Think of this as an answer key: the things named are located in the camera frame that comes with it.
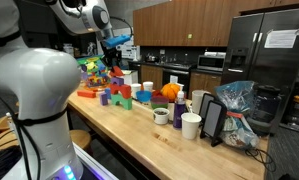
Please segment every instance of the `kitchen counter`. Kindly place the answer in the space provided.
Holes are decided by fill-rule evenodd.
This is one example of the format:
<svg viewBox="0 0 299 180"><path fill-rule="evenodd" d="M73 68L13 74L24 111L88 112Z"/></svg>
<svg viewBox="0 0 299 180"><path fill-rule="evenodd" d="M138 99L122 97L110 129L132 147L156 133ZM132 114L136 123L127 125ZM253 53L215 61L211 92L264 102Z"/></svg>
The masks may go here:
<svg viewBox="0 0 299 180"><path fill-rule="evenodd" d="M101 106L100 99L69 97L69 107L86 123L132 155L160 179L264 179L265 168L244 151L220 144L211 147L210 139L182 137L171 124L156 125L152 109L133 101L132 109ZM259 148L267 151L268 139Z"/></svg>

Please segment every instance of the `red block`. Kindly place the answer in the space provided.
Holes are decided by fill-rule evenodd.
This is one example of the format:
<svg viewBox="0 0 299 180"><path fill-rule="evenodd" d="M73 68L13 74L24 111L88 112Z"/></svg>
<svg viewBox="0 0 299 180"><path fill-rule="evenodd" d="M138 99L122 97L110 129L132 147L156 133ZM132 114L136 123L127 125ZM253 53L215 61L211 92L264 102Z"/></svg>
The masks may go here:
<svg viewBox="0 0 299 180"><path fill-rule="evenodd" d="M131 86L128 84L121 86L118 86L117 84L110 84L110 94L118 94L118 91L121 92L124 99L131 98Z"/></svg>
<svg viewBox="0 0 299 180"><path fill-rule="evenodd" d="M92 91L78 90L77 94L78 94L78 96L88 97L88 98L95 98L96 97L96 93L92 92Z"/></svg>

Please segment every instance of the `cup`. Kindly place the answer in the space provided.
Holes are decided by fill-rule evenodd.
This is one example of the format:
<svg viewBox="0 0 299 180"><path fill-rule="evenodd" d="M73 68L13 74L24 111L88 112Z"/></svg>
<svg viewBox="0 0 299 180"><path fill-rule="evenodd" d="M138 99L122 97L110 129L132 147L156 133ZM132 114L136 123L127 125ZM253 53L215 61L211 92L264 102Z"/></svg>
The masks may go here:
<svg viewBox="0 0 299 180"><path fill-rule="evenodd" d="M153 82L146 81L146 82L143 82L142 85L143 85L143 90L152 92Z"/></svg>
<svg viewBox="0 0 299 180"><path fill-rule="evenodd" d="M139 83L131 84L131 96L132 96L132 98L137 99L136 93L140 90L141 90L141 84L139 84Z"/></svg>
<svg viewBox="0 0 299 180"><path fill-rule="evenodd" d="M201 117L194 113L183 113L182 119L182 136L186 139L194 139L197 136Z"/></svg>
<svg viewBox="0 0 299 180"><path fill-rule="evenodd" d="M210 92L204 90L192 91L192 112L195 114L199 114L201 103L202 103L202 97L204 93L210 94Z"/></svg>
<svg viewBox="0 0 299 180"><path fill-rule="evenodd" d="M156 108L153 110L153 119L156 124L167 124L169 110L166 108Z"/></svg>

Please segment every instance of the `blue light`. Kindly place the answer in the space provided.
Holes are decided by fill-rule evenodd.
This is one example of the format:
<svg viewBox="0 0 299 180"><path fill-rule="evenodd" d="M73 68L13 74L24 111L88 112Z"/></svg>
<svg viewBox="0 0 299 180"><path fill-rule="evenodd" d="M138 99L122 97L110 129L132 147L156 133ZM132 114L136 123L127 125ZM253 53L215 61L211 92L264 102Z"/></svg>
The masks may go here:
<svg viewBox="0 0 299 180"><path fill-rule="evenodd" d="M67 175L72 172L70 166L65 166L64 169Z"/></svg>
<svg viewBox="0 0 299 180"><path fill-rule="evenodd" d="M64 170L65 170L66 175L67 175L67 178L68 178L69 180L76 180L75 175L73 174L73 172L72 172L70 166L65 166L65 167L64 167Z"/></svg>

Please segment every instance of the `refrigerator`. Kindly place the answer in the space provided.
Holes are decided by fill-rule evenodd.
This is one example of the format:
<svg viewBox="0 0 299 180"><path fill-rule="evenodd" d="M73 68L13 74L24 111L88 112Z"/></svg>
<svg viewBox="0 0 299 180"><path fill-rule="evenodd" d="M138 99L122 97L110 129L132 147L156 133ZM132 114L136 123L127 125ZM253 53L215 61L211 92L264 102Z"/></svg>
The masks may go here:
<svg viewBox="0 0 299 180"><path fill-rule="evenodd" d="M299 79L299 9L259 13L232 20L221 84L252 80L281 90L271 134Z"/></svg>

